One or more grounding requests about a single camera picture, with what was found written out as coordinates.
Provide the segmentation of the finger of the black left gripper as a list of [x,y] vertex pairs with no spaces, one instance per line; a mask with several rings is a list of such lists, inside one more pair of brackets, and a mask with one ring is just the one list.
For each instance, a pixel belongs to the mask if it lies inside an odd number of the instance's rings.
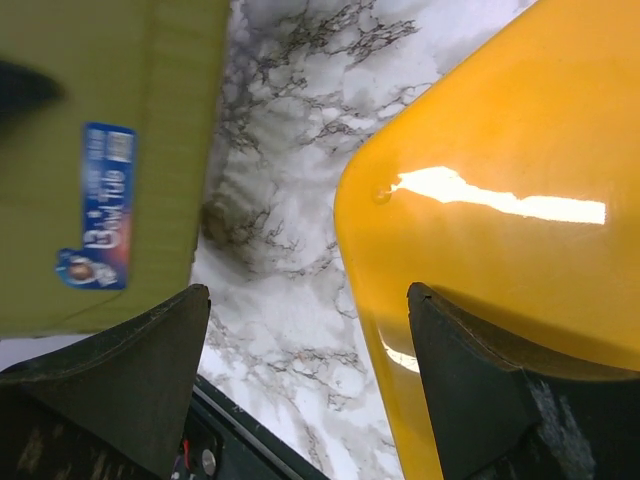
[[28,66],[1,60],[2,135],[64,97],[64,87],[54,78]]

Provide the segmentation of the yellow plastic bin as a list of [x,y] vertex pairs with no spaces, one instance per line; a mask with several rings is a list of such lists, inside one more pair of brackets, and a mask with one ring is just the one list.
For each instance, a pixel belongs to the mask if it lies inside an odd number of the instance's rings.
[[408,479],[447,479],[409,324],[415,283],[639,375],[638,3],[536,2],[359,150],[335,224]]

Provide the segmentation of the olive green plastic tub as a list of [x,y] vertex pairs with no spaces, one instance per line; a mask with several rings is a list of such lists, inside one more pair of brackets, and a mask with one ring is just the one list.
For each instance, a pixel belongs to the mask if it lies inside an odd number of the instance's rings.
[[1,333],[87,333],[188,283],[226,1],[5,1],[1,60],[65,97],[1,134]]

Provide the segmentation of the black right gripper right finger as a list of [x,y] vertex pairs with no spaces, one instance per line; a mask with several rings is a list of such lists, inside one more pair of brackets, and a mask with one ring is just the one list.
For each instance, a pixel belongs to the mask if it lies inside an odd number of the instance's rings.
[[447,479],[635,479],[639,375],[470,314],[421,283],[409,324]]

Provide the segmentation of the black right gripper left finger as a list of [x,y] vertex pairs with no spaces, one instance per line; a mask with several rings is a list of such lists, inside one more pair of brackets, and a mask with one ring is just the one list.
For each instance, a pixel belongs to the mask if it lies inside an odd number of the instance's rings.
[[192,285],[1,373],[4,479],[167,479],[209,317]]

